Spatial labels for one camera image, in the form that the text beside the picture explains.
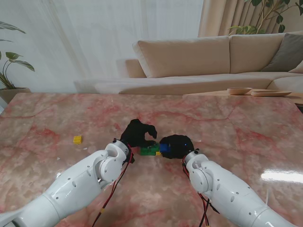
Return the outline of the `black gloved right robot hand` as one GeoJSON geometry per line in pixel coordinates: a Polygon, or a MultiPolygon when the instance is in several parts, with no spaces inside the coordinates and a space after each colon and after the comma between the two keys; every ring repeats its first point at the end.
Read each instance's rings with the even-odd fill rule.
{"type": "Polygon", "coordinates": [[[162,138],[159,142],[159,149],[162,156],[168,159],[182,159],[195,150],[188,136],[177,134],[162,138]]]}

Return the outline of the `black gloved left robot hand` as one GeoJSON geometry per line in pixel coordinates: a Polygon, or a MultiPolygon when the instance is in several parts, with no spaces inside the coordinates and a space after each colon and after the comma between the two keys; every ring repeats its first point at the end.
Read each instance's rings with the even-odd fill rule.
{"type": "Polygon", "coordinates": [[[120,140],[128,144],[131,148],[145,148],[156,144],[156,141],[154,140],[145,139],[146,133],[148,133],[154,139],[157,139],[157,131],[155,126],[142,123],[139,119],[133,119],[122,133],[120,140]]]}

